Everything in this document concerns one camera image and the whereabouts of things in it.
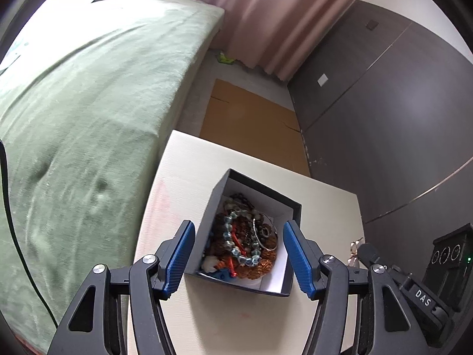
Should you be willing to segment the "white butterfly brooch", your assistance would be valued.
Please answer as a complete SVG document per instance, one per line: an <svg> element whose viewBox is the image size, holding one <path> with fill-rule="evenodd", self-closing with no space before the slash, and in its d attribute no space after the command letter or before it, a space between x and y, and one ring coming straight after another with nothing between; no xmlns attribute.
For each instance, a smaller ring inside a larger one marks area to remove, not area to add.
<svg viewBox="0 0 473 355"><path fill-rule="evenodd" d="M347 265L353 268L360 268L360 261L358 259L358 249L361 245L364 244L364 238L361 237L350 243L349 247L349 259L347 260Z"/></svg>

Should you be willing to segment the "black jewelry box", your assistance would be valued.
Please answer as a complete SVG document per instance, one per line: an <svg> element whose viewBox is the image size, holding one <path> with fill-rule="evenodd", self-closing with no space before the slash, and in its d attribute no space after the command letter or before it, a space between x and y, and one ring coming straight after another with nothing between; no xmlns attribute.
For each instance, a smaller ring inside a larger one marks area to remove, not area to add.
<svg viewBox="0 0 473 355"><path fill-rule="evenodd" d="M278 232L269 252L252 239L252 218L264 213ZM253 293L287 297L294 270L283 242L287 221L301 221L302 206L230 168L214 187L196 232L185 272Z"/></svg>

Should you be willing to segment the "silver bangle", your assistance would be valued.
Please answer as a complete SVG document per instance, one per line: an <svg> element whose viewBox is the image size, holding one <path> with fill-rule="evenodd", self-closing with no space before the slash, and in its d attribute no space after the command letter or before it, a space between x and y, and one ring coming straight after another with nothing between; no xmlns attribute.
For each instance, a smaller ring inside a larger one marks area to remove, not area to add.
<svg viewBox="0 0 473 355"><path fill-rule="evenodd" d="M270 220L265 221L264 213L257 212L252 218L252 239L258 245L269 252L278 248L278 232Z"/></svg>

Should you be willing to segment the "brown cardboard sheet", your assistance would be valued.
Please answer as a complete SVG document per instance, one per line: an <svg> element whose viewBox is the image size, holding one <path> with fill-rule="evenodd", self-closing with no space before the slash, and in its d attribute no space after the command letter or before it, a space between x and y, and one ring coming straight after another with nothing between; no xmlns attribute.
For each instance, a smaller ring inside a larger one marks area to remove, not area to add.
<svg viewBox="0 0 473 355"><path fill-rule="evenodd" d="M214 83L200 137L310 175L295 112L224 80Z"/></svg>

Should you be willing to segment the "dark grey wardrobe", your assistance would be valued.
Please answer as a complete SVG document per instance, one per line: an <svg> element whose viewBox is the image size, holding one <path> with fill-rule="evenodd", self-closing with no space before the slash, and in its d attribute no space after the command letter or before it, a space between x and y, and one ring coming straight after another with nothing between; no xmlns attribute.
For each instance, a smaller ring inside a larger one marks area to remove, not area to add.
<svg viewBox="0 0 473 355"><path fill-rule="evenodd" d="M472 223L472 63L409 18L356 1L289 93L312 177L354 193L366 241L423 277L433 241Z"/></svg>

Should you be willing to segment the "green blanket bed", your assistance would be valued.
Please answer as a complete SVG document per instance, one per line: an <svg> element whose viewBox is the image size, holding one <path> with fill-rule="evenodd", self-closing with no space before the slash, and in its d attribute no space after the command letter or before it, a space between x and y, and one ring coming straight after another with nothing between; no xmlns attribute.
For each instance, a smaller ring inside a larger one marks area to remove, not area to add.
<svg viewBox="0 0 473 355"><path fill-rule="evenodd" d="M93 2L53 14L1 75L1 312L37 351L95 264L132 262L160 157L223 22L197 0Z"/></svg>

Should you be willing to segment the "green yellow floor item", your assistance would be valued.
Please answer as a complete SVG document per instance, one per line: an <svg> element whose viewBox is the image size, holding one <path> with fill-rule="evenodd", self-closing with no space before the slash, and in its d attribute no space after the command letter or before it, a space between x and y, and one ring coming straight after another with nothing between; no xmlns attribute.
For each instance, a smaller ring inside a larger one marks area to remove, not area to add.
<svg viewBox="0 0 473 355"><path fill-rule="evenodd" d="M234 62L236 62L235 59L227 57L223 52L220 52L217 57L217 62L222 63L224 65L232 65Z"/></svg>

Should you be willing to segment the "pink curtain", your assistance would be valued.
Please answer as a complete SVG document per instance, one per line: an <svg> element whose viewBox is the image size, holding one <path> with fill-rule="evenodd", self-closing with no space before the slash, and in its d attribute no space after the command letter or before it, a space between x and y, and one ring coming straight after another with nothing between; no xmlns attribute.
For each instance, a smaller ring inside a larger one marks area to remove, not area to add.
<svg viewBox="0 0 473 355"><path fill-rule="evenodd" d="M355 0L200 0L224 9L213 47L289 81Z"/></svg>

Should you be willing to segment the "white wall switch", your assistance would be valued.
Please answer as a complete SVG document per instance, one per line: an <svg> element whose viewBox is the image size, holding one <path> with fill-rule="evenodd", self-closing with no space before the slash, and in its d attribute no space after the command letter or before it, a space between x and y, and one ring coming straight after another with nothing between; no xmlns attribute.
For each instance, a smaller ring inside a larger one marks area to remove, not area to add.
<svg viewBox="0 0 473 355"><path fill-rule="evenodd" d="M318 79L318 85L322 87L327 81L328 81L328 77L326 76L326 74L322 74L320 78Z"/></svg>

